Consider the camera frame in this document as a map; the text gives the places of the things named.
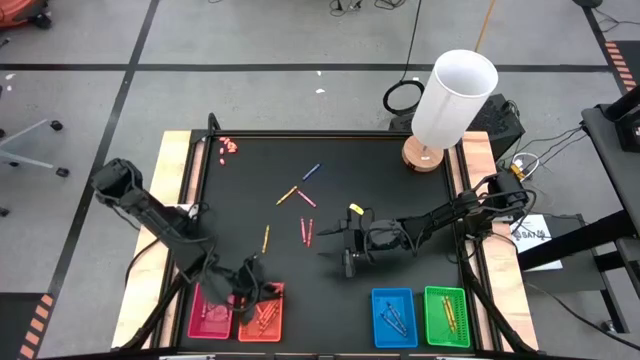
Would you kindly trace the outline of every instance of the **cylindrical lamp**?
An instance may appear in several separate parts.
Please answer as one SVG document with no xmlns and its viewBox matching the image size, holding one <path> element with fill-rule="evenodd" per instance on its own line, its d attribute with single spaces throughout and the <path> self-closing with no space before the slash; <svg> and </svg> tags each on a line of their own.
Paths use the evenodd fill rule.
<svg viewBox="0 0 640 360">
<path fill-rule="evenodd" d="M 409 137 L 402 149 L 416 171 L 435 169 L 443 149 L 455 145 L 498 85 L 498 71 L 484 56 L 469 50 L 440 55 L 433 67 Z"/>
</svg>

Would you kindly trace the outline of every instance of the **white lamp shade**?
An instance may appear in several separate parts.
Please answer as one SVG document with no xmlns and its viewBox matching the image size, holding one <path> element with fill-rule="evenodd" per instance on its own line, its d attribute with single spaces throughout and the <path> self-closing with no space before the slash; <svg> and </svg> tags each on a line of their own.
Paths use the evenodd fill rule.
<svg viewBox="0 0 640 360">
<path fill-rule="evenodd" d="M 498 85 L 498 71 L 469 50 L 440 55 L 413 116 L 413 135 L 425 146 L 455 145 Z"/>
</svg>

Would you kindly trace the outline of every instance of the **green tray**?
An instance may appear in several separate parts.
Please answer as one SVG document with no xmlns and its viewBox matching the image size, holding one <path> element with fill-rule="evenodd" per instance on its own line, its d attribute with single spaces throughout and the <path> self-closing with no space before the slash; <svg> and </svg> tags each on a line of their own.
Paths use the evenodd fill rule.
<svg viewBox="0 0 640 360">
<path fill-rule="evenodd" d="M 442 300 L 449 296 L 456 321 L 456 331 L 452 332 L 447 320 Z M 424 288 L 424 316 L 427 342 L 430 345 L 468 348 L 471 345 L 467 301 L 464 289 L 440 286 Z"/>
</svg>

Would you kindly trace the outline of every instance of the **blue crayon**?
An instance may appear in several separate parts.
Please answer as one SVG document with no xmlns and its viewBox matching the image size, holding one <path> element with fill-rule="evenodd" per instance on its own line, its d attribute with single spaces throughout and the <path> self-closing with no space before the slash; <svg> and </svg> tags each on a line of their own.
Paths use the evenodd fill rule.
<svg viewBox="0 0 640 360">
<path fill-rule="evenodd" d="M 314 166 L 313 169 L 309 170 L 307 175 L 302 177 L 302 181 L 306 181 L 309 178 L 309 176 L 311 176 L 311 174 L 313 174 L 316 170 L 318 170 L 319 167 L 320 167 L 320 164 L 316 164 L 316 166 Z"/>
</svg>

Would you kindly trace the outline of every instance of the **wooden lamp base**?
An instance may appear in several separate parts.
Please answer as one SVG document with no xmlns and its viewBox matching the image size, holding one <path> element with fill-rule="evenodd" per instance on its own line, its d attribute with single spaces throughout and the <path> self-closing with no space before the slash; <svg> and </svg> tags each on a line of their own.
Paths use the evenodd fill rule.
<svg viewBox="0 0 640 360">
<path fill-rule="evenodd" d="M 402 147 L 402 159 L 405 164 L 418 172 L 429 172 L 440 165 L 444 151 L 432 147 L 426 147 L 411 136 Z"/>
</svg>

